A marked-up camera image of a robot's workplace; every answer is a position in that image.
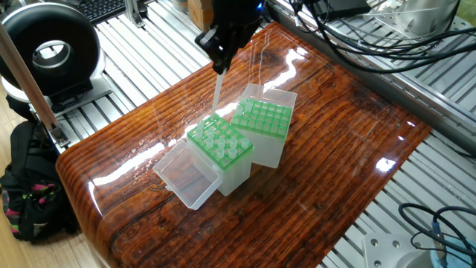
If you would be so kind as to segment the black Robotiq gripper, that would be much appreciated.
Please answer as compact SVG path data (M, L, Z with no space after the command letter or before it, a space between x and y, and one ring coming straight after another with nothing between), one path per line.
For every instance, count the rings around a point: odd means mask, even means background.
M249 42L261 23L263 0L213 0L211 29L199 34L195 43L213 60L213 70L223 74L241 42Z

